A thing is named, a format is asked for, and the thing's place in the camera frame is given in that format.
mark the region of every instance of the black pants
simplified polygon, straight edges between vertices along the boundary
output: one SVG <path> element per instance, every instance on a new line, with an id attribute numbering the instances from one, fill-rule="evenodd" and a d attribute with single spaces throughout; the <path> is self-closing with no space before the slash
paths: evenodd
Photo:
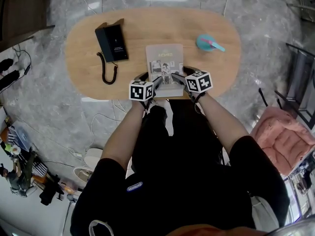
<path id="1" fill-rule="evenodd" d="M 195 168 L 220 163 L 222 145 L 207 119 L 193 108 L 190 100 L 170 100 L 174 135 L 165 128 L 166 112 L 159 106 L 151 108 L 143 118 L 132 155 L 132 168 L 150 174 L 157 167 Z"/>
<path id="2" fill-rule="evenodd" d="M 12 64 L 13 64 L 13 60 L 11 59 L 5 59 L 2 62 L 0 62 L 0 73 L 8 70 Z M 6 88 L 7 86 L 11 85 L 16 80 L 18 80 L 19 77 L 20 77 L 20 73 L 17 70 L 5 75 L 0 80 L 0 91 Z"/>

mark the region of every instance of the pink chair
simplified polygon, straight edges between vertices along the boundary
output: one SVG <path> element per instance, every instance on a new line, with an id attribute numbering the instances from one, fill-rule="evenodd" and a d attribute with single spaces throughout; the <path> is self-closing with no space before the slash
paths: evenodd
<path id="1" fill-rule="evenodd" d="M 315 145 L 315 138 L 303 124 L 276 107 L 266 108 L 251 136 L 285 176 Z"/>

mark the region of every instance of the white logo patch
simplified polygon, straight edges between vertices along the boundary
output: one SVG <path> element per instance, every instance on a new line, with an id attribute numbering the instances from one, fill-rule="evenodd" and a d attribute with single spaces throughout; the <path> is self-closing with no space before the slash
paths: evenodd
<path id="1" fill-rule="evenodd" d="M 129 187 L 127 188 L 127 191 L 133 191 L 133 190 L 135 190 L 135 189 L 141 187 L 142 185 L 143 185 L 143 182 L 136 183 L 136 184 L 134 184 L 134 185 L 132 185 L 132 186 L 129 186 Z"/>

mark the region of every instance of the oval table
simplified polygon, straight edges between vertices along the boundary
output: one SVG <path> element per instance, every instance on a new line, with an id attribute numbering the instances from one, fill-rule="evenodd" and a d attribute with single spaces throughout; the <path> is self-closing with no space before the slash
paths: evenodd
<path id="1" fill-rule="evenodd" d="M 106 85 L 102 65 L 96 55 L 100 46 L 95 29 L 104 22 L 112 24 L 124 18 L 129 60 L 119 61 L 117 80 Z M 225 48 L 225 52 L 205 52 L 195 41 L 200 34 L 209 34 Z M 65 59 L 75 87 L 93 99 L 128 99 L 128 85 L 137 75 L 147 71 L 146 46 L 179 43 L 184 47 L 184 65 L 211 73 L 213 97 L 228 90 L 238 73 L 241 44 L 234 26 L 223 16 L 206 10 L 169 7 L 144 7 L 116 10 L 86 17 L 78 22 L 66 41 Z M 106 63 L 106 78 L 113 78 L 114 65 Z"/>

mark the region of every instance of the book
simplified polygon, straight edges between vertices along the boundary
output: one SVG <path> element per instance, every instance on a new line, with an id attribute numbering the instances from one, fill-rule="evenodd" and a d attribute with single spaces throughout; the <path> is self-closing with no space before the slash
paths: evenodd
<path id="1" fill-rule="evenodd" d="M 163 83 L 156 89 L 156 97 L 183 96 L 184 87 L 173 81 L 171 73 L 183 75 L 183 45 L 162 44 L 146 47 L 149 81 L 159 76 Z"/>

